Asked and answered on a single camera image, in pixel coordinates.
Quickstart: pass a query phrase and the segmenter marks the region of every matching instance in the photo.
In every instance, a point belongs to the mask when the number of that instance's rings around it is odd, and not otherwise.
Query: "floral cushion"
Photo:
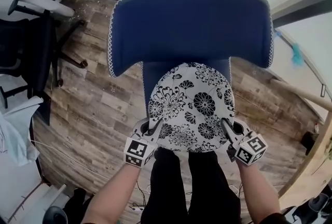
[[[158,145],[177,151],[208,152],[227,139],[220,121],[233,124],[234,96],[227,79],[199,63],[183,63],[155,86],[148,105],[149,128],[162,118]]]

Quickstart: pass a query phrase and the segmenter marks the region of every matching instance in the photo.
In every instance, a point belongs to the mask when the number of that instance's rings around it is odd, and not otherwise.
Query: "white fabric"
[[[0,141],[4,142],[2,151],[7,151],[18,166],[35,161],[39,155],[28,134],[31,117],[42,102],[41,98],[34,96],[7,113],[0,113]]]
[[[233,101],[232,89],[220,72],[204,64],[183,63],[155,86],[148,105],[149,128],[162,118],[160,146],[209,152],[227,141],[220,121],[227,118],[233,124]]]

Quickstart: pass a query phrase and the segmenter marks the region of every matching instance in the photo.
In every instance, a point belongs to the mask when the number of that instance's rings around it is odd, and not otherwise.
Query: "forearm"
[[[254,223],[260,223],[273,213],[280,213],[276,190],[266,181],[255,164],[246,166],[237,161],[243,185],[245,201]]]
[[[98,223],[116,223],[130,199],[140,170],[125,164],[91,200],[82,223],[97,223],[96,219]]]

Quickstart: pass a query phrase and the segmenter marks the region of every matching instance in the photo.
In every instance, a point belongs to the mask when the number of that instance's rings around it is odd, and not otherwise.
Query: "blue chair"
[[[266,0],[120,0],[114,8],[109,73],[117,77],[142,62],[146,105],[158,80],[183,62],[204,63],[231,82],[230,57],[272,64]]]

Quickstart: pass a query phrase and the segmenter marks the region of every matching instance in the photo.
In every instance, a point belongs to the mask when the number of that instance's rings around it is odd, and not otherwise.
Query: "black office chair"
[[[0,92],[5,107],[8,108],[7,98],[24,90],[28,90],[28,97],[40,95],[43,92],[49,75],[50,65],[53,69],[53,86],[61,87],[63,80],[58,78],[58,58],[79,67],[88,66],[86,60],[80,63],[65,55],[61,50],[70,35],[80,26],[79,20],[59,39],[56,37],[56,26],[60,25],[49,13],[19,6],[19,0],[11,4],[8,15],[19,11],[38,16],[33,20],[5,21],[0,20],[0,74],[22,76],[27,85],[13,90]]]

